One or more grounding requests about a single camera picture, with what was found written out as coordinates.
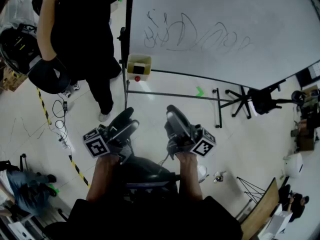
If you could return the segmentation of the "person's right forearm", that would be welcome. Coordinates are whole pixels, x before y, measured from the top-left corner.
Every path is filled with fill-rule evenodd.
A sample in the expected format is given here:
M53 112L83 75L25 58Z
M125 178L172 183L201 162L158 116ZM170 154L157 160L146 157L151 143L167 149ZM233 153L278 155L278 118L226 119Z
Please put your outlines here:
M180 152L176 154L180 162L179 195L188 201L203 200L198 177L198 160L195 154Z

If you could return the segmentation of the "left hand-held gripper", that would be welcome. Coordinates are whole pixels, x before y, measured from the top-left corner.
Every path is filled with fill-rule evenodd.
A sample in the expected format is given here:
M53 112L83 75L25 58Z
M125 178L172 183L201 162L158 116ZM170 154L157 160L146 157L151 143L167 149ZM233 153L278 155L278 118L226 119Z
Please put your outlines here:
M117 155L124 164L132 155L129 138L138 129L140 123L131 120L132 107L126 108L115 117L109 126L100 124L83 136L83 143L93 158L105 155Z

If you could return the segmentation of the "black office chair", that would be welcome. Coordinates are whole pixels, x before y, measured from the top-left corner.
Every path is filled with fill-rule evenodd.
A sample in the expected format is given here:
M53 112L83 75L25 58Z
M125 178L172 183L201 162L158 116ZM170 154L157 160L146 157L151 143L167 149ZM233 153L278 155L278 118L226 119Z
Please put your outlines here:
M225 94L232 94L235 97L239 98L240 105L238 106L235 113L233 113L231 116L235 118L241 108L245 106L248 115L246 116L247 119L250 119L252 117L251 111L249 108L249 101L252 102L253 107L255 109L255 112L259 115L268 114L273 109L281 109L282 107L280 104L295 104L296 102L292 99L272 99L271 93L278 89L280 91L280 85L272 85L270 87L264 88L262 90L256 90L253 88L250 88L247 93L245 93L244 87L241 86L241 94L236 93L230 89L227 89L225 91Z

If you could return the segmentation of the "yellow whiteboard eraser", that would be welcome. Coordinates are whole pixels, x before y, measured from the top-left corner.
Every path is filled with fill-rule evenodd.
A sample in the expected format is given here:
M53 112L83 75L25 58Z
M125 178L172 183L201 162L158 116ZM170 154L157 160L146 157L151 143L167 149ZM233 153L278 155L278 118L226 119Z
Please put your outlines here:
M133 74L134 63L145 64L144 74ZM140 76L141 81L147 81L151 74L152 58L142 54L130 54L127 59L126 76L128 80L135 81L136 76Z

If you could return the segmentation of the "small clear bottle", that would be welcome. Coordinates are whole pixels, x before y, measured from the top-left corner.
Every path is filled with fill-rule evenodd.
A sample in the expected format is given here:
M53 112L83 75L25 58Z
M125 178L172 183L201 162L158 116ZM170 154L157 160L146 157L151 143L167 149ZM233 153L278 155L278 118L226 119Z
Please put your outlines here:
M226 175L226 173L227 173L227 171L217 171L213 176L214 177L213 182L214 183L223 182L224 176Z

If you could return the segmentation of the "white power strip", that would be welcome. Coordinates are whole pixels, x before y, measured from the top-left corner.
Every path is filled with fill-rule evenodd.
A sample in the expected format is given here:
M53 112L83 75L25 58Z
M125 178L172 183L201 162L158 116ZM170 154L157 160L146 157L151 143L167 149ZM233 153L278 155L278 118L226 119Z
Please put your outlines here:
M61 144L63 149L68 149L69 145L68 145L68 137L66 134L59 134L58 137L58 142Z

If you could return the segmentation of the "person's black trousers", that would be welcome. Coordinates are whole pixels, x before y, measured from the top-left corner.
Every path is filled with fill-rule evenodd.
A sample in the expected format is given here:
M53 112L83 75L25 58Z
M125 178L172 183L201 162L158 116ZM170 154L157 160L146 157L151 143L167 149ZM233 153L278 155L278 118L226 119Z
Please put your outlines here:
M178 197L180 176L143 157L132 156L120 166L123 198L132 203L170 202Z

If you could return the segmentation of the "brown patterned carton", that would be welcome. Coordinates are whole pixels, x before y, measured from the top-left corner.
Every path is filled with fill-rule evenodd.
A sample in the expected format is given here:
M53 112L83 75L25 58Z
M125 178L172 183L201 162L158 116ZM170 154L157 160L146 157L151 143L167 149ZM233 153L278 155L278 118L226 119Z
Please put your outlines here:
M3 78L0 81L0 89L15 92L27 78L27 75L17 73L6 66L3 71Z

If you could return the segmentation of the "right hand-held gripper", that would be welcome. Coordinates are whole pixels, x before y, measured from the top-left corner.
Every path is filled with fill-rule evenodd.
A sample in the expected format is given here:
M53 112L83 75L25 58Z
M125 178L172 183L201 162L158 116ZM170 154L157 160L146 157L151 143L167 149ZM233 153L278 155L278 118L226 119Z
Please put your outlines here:
M192 153L205 157L216 146L216 138L200 124L192 125L174 105L168 105L165 130L169 138L167 152L174 158L178 153Z

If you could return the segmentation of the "white carton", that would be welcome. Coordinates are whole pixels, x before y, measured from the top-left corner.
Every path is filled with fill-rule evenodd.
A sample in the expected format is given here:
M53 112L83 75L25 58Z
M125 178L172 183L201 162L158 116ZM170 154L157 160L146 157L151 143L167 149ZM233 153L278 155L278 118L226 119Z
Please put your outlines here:
M272 240L280 232L286 229L293 213L283 210L281 204L278 204L275 212L270 220L265 224L262 230L258 233L258 240Z

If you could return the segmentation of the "black whiteboard eraser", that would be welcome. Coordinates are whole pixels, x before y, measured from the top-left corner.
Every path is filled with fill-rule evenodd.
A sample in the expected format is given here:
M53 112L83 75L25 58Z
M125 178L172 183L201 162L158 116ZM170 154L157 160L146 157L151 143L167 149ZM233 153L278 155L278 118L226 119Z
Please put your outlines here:
M144 63L134 63L132 73L136 75L143 75L145 72L145 64Z

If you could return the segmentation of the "wooden desk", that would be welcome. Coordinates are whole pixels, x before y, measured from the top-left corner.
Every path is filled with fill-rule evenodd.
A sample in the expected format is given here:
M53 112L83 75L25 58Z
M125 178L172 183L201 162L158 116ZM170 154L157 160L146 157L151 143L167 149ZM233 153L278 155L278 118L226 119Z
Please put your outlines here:
M267 221L279 203L277 180L274 177L266 188L263 198L240 223L243 232L242 240L250 240Z

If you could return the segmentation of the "white round appliance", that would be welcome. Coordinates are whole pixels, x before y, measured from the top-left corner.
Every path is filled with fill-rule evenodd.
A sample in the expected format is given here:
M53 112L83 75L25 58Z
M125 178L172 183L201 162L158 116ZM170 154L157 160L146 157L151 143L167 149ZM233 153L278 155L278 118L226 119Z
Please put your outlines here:
M291 178L299 178L303 168L301 153L294 153L283 158L285 175Z

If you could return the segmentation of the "person's left forearm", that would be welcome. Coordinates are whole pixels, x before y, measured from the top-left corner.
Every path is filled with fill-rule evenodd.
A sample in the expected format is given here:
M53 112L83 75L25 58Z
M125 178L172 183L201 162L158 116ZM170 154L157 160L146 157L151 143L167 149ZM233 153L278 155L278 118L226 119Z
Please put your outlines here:
M100 156L95 164L91 187L86 200L90 203L100 200L108 191L113 180L113 172L119 163L119 157L114 154Z

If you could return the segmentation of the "white whiteboard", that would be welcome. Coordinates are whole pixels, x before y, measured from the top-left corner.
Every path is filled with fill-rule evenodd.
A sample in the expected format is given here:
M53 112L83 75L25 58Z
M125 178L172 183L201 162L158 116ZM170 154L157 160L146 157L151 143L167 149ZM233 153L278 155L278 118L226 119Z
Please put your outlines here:
M128 0L129 53L151 67L263 89L320 61L311 0Z

